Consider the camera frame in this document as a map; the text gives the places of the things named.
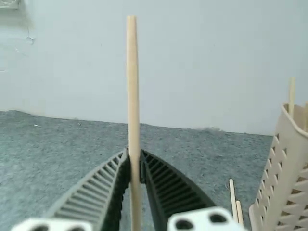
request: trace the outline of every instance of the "carpet floor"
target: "carpet floor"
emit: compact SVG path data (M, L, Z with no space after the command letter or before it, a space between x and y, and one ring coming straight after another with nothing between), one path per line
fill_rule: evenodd
M245 226L272 137L204 129L141 125L141 148L172 164L219 206L231 211L229 178L234 179ZM40 217L89 171L128 145L126 124L45 118L0 112L0 227ZM130 230L129 190L121 228ZM153 231L143 187L142 230Z

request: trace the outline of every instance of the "plastic container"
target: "plastic container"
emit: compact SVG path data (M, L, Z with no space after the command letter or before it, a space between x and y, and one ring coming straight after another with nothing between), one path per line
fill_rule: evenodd
M308 231L308 132L304 108L282 106L256 201L249 208L252 231Z

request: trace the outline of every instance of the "wooden stick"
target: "wooden stick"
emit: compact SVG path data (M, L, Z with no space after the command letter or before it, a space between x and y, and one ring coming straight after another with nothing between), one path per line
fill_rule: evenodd
M308 132L308 101L305 103L304 108L304 131Z
M295 101L295 77L290 78L289 83L289 115L294 117L294 101Z
M234 183L233 183L232 179L229 180L229 186L230 186L230 197L231 197L231 206L232 206L233 218L234 218L236 223L239 223L239 220L238 220L238 217L237 217Z
M141 187L139 179L140 125L136 17L127 17L128 154L131 165L131 230L141 231Z
M241 206L240 201L236 201L236 210L237 210L237 217L239 220L239 224L244 226L243 212L242 212L242 206Z

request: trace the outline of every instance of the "ribbed gripper pad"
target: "ribbed gripper pad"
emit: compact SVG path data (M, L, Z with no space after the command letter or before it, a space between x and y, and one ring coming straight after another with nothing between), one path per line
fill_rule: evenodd
M48 211L48 218L89 221L93 231L117 231L123 194L130 181L128 151L115 154L73 186Z
M145 182L156 231L167 230L176 213L216 206L190 179L157 156L141 151L141 180Z

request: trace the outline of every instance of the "floor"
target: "floor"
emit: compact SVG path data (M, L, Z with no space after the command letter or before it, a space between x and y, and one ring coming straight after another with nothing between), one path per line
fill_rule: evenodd
M204 129L141 125L141 148L192 179L217 205L231 211L233 178L245 226L272 137ZM39 217L63 193L109 156L127 147L126 124L65 120L0 112L0 227ZM143 189L143 229L154 230ZM121 230L130 229L128 190Z

